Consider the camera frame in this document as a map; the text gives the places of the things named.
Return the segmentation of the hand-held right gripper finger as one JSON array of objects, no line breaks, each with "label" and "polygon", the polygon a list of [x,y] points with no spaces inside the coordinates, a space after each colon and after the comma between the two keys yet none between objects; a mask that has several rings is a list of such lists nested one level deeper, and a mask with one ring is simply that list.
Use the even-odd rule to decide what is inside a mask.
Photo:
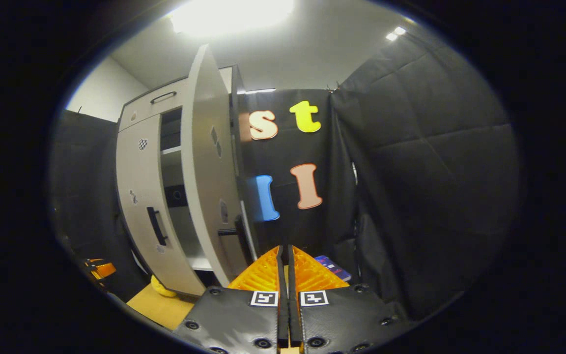
[{"label": "hand-held right gripper finger", "polygon": [[208,287],[173,333],[206,354],[278,354],[289,340],[288,314],[276,246],[229,286]]},{"label": "hand-held right gripper finger", "polygon": [[290,342],[302,354],[368,354],[416,326],[399,302],[345,283],[298,247],[288,260]]}]

